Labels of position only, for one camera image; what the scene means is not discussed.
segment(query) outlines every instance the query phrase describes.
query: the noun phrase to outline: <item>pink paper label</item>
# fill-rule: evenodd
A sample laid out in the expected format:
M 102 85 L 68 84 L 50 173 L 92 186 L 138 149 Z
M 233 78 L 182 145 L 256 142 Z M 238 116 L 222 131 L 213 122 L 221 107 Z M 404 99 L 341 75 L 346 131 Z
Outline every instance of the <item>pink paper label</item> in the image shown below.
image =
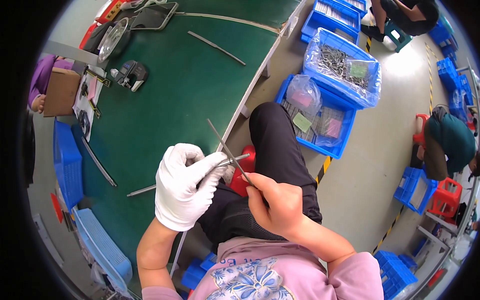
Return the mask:
M 335 119 L 330 119 L 330 123 L 328 124 L 327 134 L 331 137 L 338 138 L 338 134 L 340 133 L 340 128 L 342 127 L 342 122 Z
M 305 108 L 307 108 L 312 102 L 312 98 L 304 95 L 301 91 L 295 91 L 292 95 L 292 99 L 305 106 Z
M 96 81 L 97 79 L 95 76 L 94 78 L 92 78 L 92 80 L 88 82 L 88 100 L 95 98 Z

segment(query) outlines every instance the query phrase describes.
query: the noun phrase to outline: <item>hair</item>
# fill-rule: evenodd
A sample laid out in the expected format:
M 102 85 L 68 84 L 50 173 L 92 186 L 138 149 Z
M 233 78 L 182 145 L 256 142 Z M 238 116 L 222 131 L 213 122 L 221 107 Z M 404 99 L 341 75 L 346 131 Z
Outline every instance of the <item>hair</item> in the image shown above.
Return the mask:
M 477 151 L 477 153 L 475 154 L 475 161 L 477 162 L 477 167 L 475 168 L 475 170 L 470 174 L 470 177 L 468 178 L 468 181 L 470 181 L 470 179 L 472 177 L 478 177 L 480 176 L 480 151 Z

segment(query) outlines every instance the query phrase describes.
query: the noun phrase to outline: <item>green mat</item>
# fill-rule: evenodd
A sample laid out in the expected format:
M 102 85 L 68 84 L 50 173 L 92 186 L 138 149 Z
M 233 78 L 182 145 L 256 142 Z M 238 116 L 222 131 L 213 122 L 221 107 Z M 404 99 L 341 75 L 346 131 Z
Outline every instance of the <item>green mat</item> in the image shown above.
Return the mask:
M 187 34 L 189 30 L 237 56 L 246 66 Z M 112 83 L 99 96 L 102 116 L 94 119 L 89 144 L 118 187 L 103 177 L 80 140 L 79 127 L 73 127 L 84 158 L 87 201 L 80 206 L 92 208 L 135 273 L 136 247 L 154 217 L 155 191 L 126 195 L 155 184 L 158 164 L 171 145 L 196 144 L 206 155 L 215 151 L 219 142 L 206 119 L 221 134 L 225 132 L 276 38 L 277 34 L 247 24 L 175 16 L 163 31 L 132 31 L 124 52 L 109 62 L 108 72 L 127 60 L 137 60 L 149 77 L 136 92 Z

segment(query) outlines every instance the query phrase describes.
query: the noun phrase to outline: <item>pink shirt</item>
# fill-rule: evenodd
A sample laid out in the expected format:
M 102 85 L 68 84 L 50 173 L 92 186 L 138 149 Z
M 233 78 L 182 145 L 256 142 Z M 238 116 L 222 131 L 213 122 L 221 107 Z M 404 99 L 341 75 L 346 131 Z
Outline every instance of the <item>pink shirt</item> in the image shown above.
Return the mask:
M 181 300 L 173 290 L 148 287 L 144 300 Z M 221 243 L 217 263 L 190 300 L 382 300 L 377 260 L 368 252 L 344 260 L 329 277 L 308 249 L 287 241 L 238 237 Z

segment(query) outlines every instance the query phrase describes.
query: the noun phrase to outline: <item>cardboard box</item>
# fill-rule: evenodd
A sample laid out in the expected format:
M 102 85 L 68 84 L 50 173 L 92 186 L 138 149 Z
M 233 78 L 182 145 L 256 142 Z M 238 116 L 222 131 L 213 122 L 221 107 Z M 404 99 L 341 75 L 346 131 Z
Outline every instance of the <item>cardboard box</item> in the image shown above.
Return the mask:
M 71 116 L 81 76 L 72 70 L 53 68 L 45 94 L 44 117 Z

